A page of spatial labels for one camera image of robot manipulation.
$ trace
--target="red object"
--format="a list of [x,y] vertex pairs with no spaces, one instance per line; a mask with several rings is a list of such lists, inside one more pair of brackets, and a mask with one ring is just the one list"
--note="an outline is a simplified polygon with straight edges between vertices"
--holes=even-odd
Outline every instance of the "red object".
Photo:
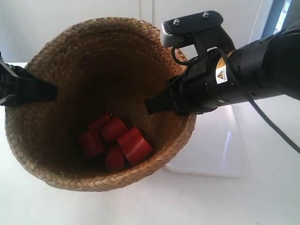
[[127,131],[125,134],[123,134],[121,137],[117,139],[117,143],[119,146],[124,147],[127,142],[135,139],[141,135],[141,132],[138,128],[133,127],[129,131]]
[[112,146],[106,156],[105,165],[109,171],[119,171],[124,167],[125,159],[118,145]]
[[96,121],[89,124],[89,130],[99,129],[110,120],[111,120],[111,117],[108,115],[108,113],[105,113],[103,116],[98,118]]
[[79,141],[83,154],[86,158],[91,158],[105,152],[104,145],[98,133],[94,130],[90,130],[79,135]]
[[121,149],[131,165],[143,162],[153,153],[153,148],[142,135],[137,135],[128,141]]
[[99,133],[106,142],[115,141],[127,131],[126,125],[120,118],[114,118],[108,121],[100,130]]

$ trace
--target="woven basket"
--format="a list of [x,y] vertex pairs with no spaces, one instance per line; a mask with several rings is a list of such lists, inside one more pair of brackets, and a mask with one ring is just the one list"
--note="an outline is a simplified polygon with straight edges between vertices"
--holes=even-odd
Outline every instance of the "woven basket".
[[[146,112],[144,99],[185,67],[173,62],[159,30],[144,21],[113,17],[76,24],[26,68],[58,85],[58,99],[7,108],[7,139],[22,166],[53,187],[107,191],[132,184],[169,162],[194,130],[195,114]],[[150,159],[120,172],[81,160],[76,137],[108,110],[141,129],[156,150]]]

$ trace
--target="white table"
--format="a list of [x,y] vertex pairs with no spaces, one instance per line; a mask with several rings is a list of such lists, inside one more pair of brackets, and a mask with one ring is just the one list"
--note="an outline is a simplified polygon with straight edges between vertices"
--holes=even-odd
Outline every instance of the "white table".
[[[280,96],[258,104],[300,144],[300,102]],[[0,223],[300,224],[300,155],[247,103],[236,105],[235,112],[250,162],[247,176],[187,175],[163,168],[122,189],[81,193],[49,187],[19,165],[9,150],[0,108]]]

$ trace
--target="red cylinder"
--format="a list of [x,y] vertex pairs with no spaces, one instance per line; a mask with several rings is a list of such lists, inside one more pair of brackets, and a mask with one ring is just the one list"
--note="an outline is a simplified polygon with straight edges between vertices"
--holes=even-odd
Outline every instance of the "red cylinder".
[[109,114],[105,113],[103,116],[99,117],[96,121],[89,124],[89,130],[99,129],[110,120],[111,117],[109,116]]
[[83,155],[86,158],[91,158],[105,152],[104,145],[96,131],[90,130],[82,133],[79,135],[79,142]]
[[131,165],[136,165],[148,159],[153,153],[153,148],[142,135],[137,135],[122,147],[122,152]]
[[127,131],[125,134],[123,134],[121,137],[119,137],[117,139],[117,143],[119,146],[124,147],[127,142],[135,139],[139,135],[141,135],[140,130],[136,127],[133,127],[129,131]]
[[108,121],[99,130],[99,133],[106,142],[110,143],[121,137],[127,130],[126,125],[120,118],[114,118]]
[[105,165],[109,171],[119,171],[124,167],[125,159],[121,147],[115,145],[109,149],[105,158]]

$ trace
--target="warning label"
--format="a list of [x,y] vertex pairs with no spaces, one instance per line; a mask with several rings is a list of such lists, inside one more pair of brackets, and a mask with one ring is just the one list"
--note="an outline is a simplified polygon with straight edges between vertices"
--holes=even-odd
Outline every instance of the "warning label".
[[216,69],[217,84],[227,82],[226,66]]

